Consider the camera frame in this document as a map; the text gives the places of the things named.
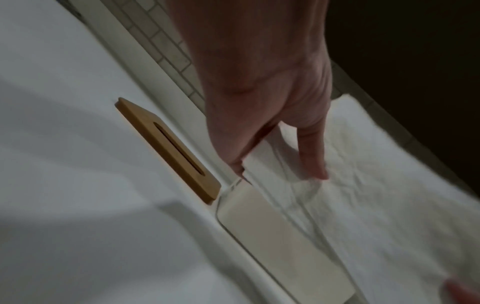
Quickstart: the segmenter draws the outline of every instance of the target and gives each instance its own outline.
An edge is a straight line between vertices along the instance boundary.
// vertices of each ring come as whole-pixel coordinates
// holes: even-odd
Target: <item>folded paper towel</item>
[[[407,154],[350,96],[327,117],[330,180],[309,178],[296,130],[279,125],[244,176],[346,268],[369,304],[442,303],[448,277],[480,287],[480,203]]]

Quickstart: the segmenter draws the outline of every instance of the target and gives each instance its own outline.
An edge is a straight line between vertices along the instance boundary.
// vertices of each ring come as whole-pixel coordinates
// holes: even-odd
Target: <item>wooden board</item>
[[[115,106],[203,202],[217,198],[219,181],[157,115],[121,97]]]

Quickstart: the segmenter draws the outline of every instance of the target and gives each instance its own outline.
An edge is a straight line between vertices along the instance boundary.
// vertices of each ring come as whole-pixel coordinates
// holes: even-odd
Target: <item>tiled floor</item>
[[[110,12],[143,46],[178,87],[203,112],[204,94],[195,67],[182,37],[169,18],[165,0],[101,0]],[[332,99],[342,94],[355,97],[372,119],[409,153],[432,170],[469,191],[468,187],[438,158],[424,147],[379,104],[377,104],[340,66],[332,62]]]

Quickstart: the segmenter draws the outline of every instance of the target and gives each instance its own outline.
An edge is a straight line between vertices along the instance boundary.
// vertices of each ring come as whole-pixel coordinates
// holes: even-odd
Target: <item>dark wall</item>
[[[480,193],[477,1],[331,0],[330,56]]]

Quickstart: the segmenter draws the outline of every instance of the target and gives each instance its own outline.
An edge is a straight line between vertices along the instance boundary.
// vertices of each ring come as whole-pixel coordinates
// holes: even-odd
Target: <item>human hand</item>
[[[454,280],[447,280],[445,288],[456,304],[480,304],[480,294],[468,290]]]
[[[201,80],[208,131],[220,158],[241,175],[242,158],[284,121],[297,127],[307,171],[328,179],[327,1],[175,0],[169,7]]]

